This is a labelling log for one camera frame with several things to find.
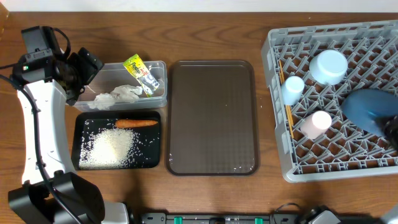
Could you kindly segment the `orange carrot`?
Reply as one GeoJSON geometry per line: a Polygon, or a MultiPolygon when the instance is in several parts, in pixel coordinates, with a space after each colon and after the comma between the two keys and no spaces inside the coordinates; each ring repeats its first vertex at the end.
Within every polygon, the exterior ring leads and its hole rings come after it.
{"type": "Polygon", "coordinates": [[[120,119],[115,122],[117,128],[141,128],[146,126],[153,126],[157,124],[154,120],[133,120],[133,119],[120,119]]]}

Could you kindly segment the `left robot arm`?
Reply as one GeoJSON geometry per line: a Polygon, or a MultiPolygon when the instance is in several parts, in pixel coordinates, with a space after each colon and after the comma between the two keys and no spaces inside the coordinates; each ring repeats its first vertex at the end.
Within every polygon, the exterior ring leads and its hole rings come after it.
{"type": "Polygon", "coordinates": [[[11,210],[26,223],[129,223],[123,203],[106,202],[96,185],[76,174],[65,127],[73,105],[103,68],[85,48],[29,50],[9,81],[24,115],[26,159],[22,187],[8,193],[11,210]]]}

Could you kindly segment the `light blue bowl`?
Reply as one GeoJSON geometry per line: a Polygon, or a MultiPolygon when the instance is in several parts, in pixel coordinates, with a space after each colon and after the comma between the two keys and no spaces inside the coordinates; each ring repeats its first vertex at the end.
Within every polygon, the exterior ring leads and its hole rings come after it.
{"type": "Polygon", "coordinates": [[[309,65],[309,72],[313,79],[323,85],[340,83],[347,72],[348,61],[337,50],[324,50],[315,56],[309,65]]]}

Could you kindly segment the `wooden chopstick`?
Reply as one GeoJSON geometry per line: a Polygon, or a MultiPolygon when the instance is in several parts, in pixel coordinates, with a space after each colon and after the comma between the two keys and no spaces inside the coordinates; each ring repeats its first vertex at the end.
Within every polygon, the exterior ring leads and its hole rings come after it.
{"type": "Polygon", "coordinates": [[[282,61],[278,61],[278,66],[279,66],[279,79],[280,79],[280,84],[283,85],[285,82],[284,78],[284,71],[283,71],[283,66],[282,66],[282,61]]]}
{"type": "Polygon", "coordinates": [[[290,105],[286,105],[285,110],[286,110],[286,115],[287,115],[288,124],[289,124],[290,136],[293,139],[294,138],[294,131],[293,131],[294,123],[293,123],[293,119],[292,119],[292,112],[291,112],[290,105]]]}

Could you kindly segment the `dark blue plate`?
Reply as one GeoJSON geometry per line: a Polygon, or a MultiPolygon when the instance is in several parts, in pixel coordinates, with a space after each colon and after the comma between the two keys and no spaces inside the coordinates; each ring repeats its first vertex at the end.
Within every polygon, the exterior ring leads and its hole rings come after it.
{"type": "Polygon", "coordinates": [[[397,97],[377,89],[350,93],[340,106],[342,113],[357,127],[379,137],[386,137],[386,123],[397,115],[397,97]]]}

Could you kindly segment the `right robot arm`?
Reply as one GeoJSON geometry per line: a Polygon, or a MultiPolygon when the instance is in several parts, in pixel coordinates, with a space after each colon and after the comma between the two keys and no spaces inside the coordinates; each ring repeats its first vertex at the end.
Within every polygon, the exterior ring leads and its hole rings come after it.
{"type": "MultiPolygon", "coordinates": [[[[397,149],[397,116],[384,119],[383,133],[394,149],[397,149]]],[[[374,218],[367,215],[337,215],[326,206],[315,207],[306,215],[296,219],[299,224],[397,224],[397,205],[383,215],[374,218]]]]}

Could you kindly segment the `light blue cup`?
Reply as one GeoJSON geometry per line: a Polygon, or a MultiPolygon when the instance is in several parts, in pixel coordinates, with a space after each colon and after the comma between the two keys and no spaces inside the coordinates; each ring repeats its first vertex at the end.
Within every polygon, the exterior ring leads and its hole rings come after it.
{"type": "Polygon", "coordinates": [[[299,102],[305,84],[298,76],[291,76],[281,86],[282,99],[285,105],[292,106],[299,102]]]}

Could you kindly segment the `white rice pile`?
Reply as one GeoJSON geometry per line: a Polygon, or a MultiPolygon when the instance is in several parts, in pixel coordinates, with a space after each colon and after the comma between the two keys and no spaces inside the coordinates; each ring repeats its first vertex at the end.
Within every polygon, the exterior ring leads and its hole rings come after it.
{"type": "Polygon", "coordinates": [[[81,170],[123,169],[135,162],[139,134],[129,129],[102,129],[83,137],[80,149],[81,170]]]}

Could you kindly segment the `white paper ball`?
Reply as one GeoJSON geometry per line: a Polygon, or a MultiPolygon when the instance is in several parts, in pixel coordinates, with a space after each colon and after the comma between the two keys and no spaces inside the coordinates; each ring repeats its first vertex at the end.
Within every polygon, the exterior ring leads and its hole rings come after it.
{"type": "Polygon", "coordinates": [[[90,109],[109,110],[115,104],[115,98],[110,93],[101,93],[89,104],[90,109]]]}

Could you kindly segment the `yellow green snack wrapper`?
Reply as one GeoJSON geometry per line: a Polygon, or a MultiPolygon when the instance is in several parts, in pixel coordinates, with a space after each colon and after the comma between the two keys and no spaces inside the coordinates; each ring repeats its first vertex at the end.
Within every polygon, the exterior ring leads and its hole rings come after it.
{"type": "Polygon", "coordinates": [[[151,74],[138,54],[123,62],[123,66],[140,83],[147,96],[152,96],[159,88],[159,82],[151,74]]]}

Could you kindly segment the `white tissue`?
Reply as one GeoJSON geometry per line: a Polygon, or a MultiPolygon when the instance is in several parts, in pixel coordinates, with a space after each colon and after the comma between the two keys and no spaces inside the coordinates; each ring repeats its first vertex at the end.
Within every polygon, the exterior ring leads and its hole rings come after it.
{"type": "Polygon", "coordinates": [[[137,100],[142,91],[141,86],[122,85],[116,87],[110,94],[119,100],[137,100]]]}

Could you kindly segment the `pink cup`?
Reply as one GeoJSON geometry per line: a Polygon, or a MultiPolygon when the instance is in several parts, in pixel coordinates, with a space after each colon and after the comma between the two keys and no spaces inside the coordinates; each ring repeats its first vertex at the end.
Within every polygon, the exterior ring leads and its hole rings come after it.
{"type": "Polygon", "coordinates": [[[316,139],[331,126],[332,118],[326,111],[316,111],[306,117],[300,130],[309,139],[316,139]]]}

